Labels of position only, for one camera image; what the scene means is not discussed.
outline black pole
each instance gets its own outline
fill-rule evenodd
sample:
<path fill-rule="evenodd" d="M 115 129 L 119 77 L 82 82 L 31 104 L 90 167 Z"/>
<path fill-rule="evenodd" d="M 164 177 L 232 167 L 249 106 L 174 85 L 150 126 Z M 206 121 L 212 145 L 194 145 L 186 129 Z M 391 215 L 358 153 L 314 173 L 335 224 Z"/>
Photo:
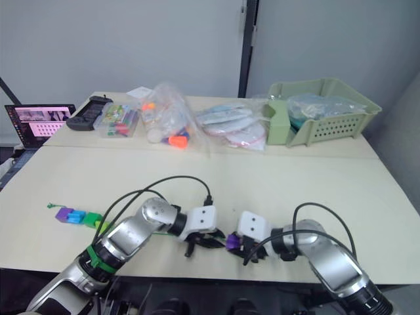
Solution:
<path fill-rule="evenodd" d="M 0 77 L 0 87 L 3 89 L 6 95 L 10 98 L 10 100 L 13 102 L 14 105 L 22 105 L 22 103 L 18 100 L 16 95 L 13 94 L 13 92 L 7 86 L 6 82 L 4 82 L 3 79 L 1 79 L 1 77 Z"/>
<path fill-rule="evenodd" d="M 251 65 L 253 50 L 253 34 L 254 28 L 257 25 L 258 4 L 259 0 L 247 0 L 247 14 L 245 17 L 245 28 L 243 31 L 238 97 L 246 97 L 247 94 L 249 67 Z"/>

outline green tape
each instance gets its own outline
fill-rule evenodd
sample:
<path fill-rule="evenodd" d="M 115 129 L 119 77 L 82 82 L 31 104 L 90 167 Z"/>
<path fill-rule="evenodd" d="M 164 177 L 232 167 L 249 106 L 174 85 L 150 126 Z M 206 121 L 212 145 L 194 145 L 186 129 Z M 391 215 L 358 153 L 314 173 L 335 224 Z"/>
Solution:
<path fill-rule="evenodd" d="M 94 251 L 93 247 L 90 245 L 88 248 L 86 248 L 89 256 L 91 257 L 91 266 L 93 268 L 101 268 L 102 270 L 105 270 L 106 272 L 109 272 L 110 274 L 115 274 L 117 272 L 117 269 L 111 267 L 110 265 L 106 264 Z"/>

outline wall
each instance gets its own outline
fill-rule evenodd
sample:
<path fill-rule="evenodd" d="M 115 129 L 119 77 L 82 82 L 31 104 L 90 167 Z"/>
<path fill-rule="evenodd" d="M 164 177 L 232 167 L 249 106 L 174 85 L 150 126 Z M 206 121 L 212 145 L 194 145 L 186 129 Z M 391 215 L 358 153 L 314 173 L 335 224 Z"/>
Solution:
<path fill-rule="evenodd" d="M 419 122 L 420 72 L 371 139 L 375 151 L 420 213 Z"/>
<path fill-rule="evenodd" d="M 163 80 L 187 95 L 238 93 L 242 0 L 0 1 L 1 77 L 23 103 L 79 105 Z M 14 134 L 3 109 L 0 123 Z"/>
<path fill-rule="evenodd" d="M 249 96 L 338 77 L 386 114 L 420 70 L 419 0 L 262 0 L 257 29 Z"/>

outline remote controller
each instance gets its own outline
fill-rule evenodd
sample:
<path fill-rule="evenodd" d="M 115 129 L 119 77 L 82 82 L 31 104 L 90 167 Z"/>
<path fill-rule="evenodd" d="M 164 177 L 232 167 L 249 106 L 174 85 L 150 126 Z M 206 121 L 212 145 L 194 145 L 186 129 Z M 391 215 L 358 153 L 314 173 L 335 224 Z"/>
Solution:
<path fill-rule="evenodd" d="M 66 120 L 66 124 L 70 129 L 76 131 L 93 130 L 93 123 L 102 113 L 102 109 L 106 103 L 113 102 L 111 98 L 102 96 L 91 96 L 89 102 L 74 117 Z"/>

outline plastic container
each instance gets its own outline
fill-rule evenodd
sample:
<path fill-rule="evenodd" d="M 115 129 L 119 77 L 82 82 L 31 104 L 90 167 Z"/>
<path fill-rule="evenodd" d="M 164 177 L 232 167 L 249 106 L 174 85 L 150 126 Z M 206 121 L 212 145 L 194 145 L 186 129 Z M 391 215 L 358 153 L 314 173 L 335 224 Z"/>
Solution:
<path fill-rule="evenodd" d="M 286 140 L 287 146 L 306 144 L 313 142 L 331 140 L 336 138 L 356 138 L 362 133 L 366 125 L 378 114 L 382 108 L 370 99 L 361 95 L 358 91 L 348 86 L 339 79 L 323 78 L 311 81 L 278 82 L 273 84 L 268 95 L 277 98 L 268 102 L 270 128 L 267 144 L 279 144 L 284 138 L 284 131 L 279 132 L 277 121 L 281 121 L 276 115 L 284 115 L 284 111 L 276 112 L 279 102 L 286 103 L 290 96 L 313 93 L 320 96 L 341 96 L 353 100 L 359 104 L 366 105 L 366 113 L 345 114 L 334 117 L 326 117 L 320 120 L 308 119 L 302 127 L 295 132 L 290 129 Z"/>
<path fill-rule="evenodd" d="M 104 138 L 132 137 L 138 123 L 139 112 L 134 104 L 107 103 L 94 124 Z"/>

